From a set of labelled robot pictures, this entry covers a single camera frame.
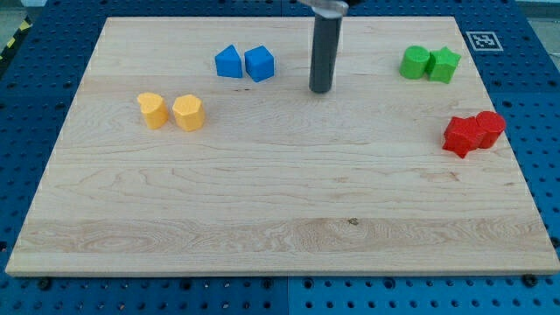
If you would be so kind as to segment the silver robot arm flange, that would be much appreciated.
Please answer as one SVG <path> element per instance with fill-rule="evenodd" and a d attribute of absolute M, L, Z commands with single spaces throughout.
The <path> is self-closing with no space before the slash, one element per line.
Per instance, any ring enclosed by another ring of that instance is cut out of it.
<path fill-rule="evenodd" d="M 299 3 L 311 7 L 315 14 L 323 18 L 342 18 L 348 10 L 349 4 L 336 0 L 297 0 Z"/>

